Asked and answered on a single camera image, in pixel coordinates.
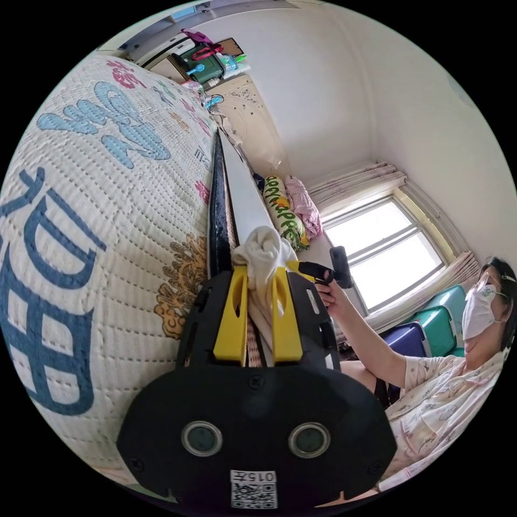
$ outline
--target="blue chinese character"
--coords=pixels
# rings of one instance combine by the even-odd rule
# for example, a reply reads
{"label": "blue chinese character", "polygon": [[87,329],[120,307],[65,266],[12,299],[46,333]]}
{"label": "blue chinese character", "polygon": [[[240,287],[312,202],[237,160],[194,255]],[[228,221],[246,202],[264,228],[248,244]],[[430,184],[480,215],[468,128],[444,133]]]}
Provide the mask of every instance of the blue chinese character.
{"label": "blue chinese character", "polygon": [[[45,181],[45,169],[38,167],[35,179],[32,179],[25,170],[21,171],[19,176],[23,183],[27,185],[27,190],[20,197],[0,205],[0,219],[2,217],[7,217],[16,210],[20,210],[24,206],[30,205],[34,201],[35,197],[43,187],[43,182]],[[0,248],[3,243],[4,241],[0,235]]]}
{"label": "blue chinese character", "polygon": [[[9,292],[17,294],[27,304],[26,331],[9,321]],[[72,335],[73,354],[57,352],[43,343],[43,316],[65,325]],[[60,415],[81,415],[93,405],[94,393],[90,376],[90,340],[93,310],[84,315],[70,314],[47,302],[27,288],[11,267],[10,244],[0,269],[0,326],[12,359],[11,347],[29,359],[34,390],[26,388],[33,400]],[[73,374],[77,379],[79,399],[72,403],[57,402],[48,387],[45,366]]]}
{"label": "blue chinese character", "polygon": [[[58,206],[68,215],[68,217],[75,222],[75,224],[89,237],[93,242],[97,244],[102,250],[106,249],[106,245],[92,233],[92,231],[86,226],[79,216],[71,209],[61,196],[59,196],[53,189],[48,192]],[[92,275],[93,266],[97,254],[92,249],[86,253],[76,244],[74,244],[70,238],[68,238],[47,216],[47,203],[45,198],[38,203],[36,208],[32,211],[31,215],[25,223],[23,231],[23,239],[25,247],[29,257],[36,266],[36,269],[52,284],[63,289],[79,289],[84,287]],[[84,267],[78,273],[68,274],[63,273],[53,268],[48,262],[39,254],[36,247],[36,232],[38,227],[46,230],[54,239],[60,243],[65,249],[67,249],[72,255],[79,259]]]}
{"label": "blue chinese character", "polygon": [[[124,92],[104,81],[95,85],[94,92],[104,107],[97,106],[87,100],[79,100],[76,106],[66,106],[63,109],[63,114],[67,118],[62,118],[55,113],[46,113],[38,118],[37,127],[41,130],[62,130],[84,135],[96,135],[99,130],[94,124],[104,126],[108,120],[112,120],[118,125],[118,130],[124,137],[144,149],[134,148],[131,144],[123,142],[113,135],[104,135],[101,138],[104,147],[128,169],[134,167],[128,156],[128,151],[138,152],[141,156],[154,160],[166,160],[171,157],[169,150],[162,144],[162,140],[156,134],[154,127],[143,122],[140,114]],[[159,93],[162,100],[169,103],[164,95],[161,92]],[[131,120],[139,125],[131,125]]]}

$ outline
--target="mattress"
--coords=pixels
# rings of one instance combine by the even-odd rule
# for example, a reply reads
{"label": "mattress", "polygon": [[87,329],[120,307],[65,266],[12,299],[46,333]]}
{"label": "mattress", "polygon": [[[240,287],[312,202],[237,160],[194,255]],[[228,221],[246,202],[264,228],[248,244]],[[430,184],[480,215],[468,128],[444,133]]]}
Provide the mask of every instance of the mattress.
{"label": "mattress", "polygon": [[[125,412],[174,368],[207,277],[215,133],[195,93],[93,54],[38,110],[0,192],[13,365],[63,442],[125,485],[136,482],[115,446]],[[227,195],[221,210],[231,248]]]}

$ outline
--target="pillow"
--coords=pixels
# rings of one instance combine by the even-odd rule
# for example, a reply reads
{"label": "pillow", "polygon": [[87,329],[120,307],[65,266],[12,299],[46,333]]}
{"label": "pillow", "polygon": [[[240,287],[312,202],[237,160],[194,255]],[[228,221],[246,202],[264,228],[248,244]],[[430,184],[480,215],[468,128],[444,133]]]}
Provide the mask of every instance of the pillow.
{"label": "pillow", "polygon": [[302,220],[291,210],[284,182],[278,176],[267,176],[262,194],[269,215],[280,233],[294,251],[309,248],[309,238]]}

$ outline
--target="woman's hair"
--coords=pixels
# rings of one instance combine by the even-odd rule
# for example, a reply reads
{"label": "woman's hair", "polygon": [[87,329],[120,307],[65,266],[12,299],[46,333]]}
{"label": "woman's hair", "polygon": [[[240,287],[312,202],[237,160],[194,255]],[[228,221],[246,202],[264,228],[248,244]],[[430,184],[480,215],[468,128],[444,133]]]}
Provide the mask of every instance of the woman's hair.
{"label": "woman's hair", "polygon": [[504,350],[511,346],[517,327],[517,277],[507,262],[497,257],[489,257],[481,268],[480,278],[489,267],[494,268],[499,275],[498,280],[501,283],[501,293],[505,295],[506,308],[508,309],[513,302],[512,312],[502,335],[501,350]]}

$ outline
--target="woman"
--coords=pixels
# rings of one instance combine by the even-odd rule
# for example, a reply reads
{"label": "woman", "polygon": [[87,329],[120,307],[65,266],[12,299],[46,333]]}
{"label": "woman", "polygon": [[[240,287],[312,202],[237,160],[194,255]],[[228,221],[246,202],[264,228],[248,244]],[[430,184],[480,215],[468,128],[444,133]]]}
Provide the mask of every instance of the woman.
{"label": "woman", "polygon": [[[365,385],[386,408],[397,452],[376,489],[392,488],[422,471],[463,432],[502,369],[517,325],[517,281],[512,268],[492,257],[467,293],[463,313],[465,357],[405,357],[394,352],[355,310],[336,282],[317,289],[359,361],[341,371]],[[401,388],[389,400],[388,385]],[[346,502],[341,498],[324,506]]]}

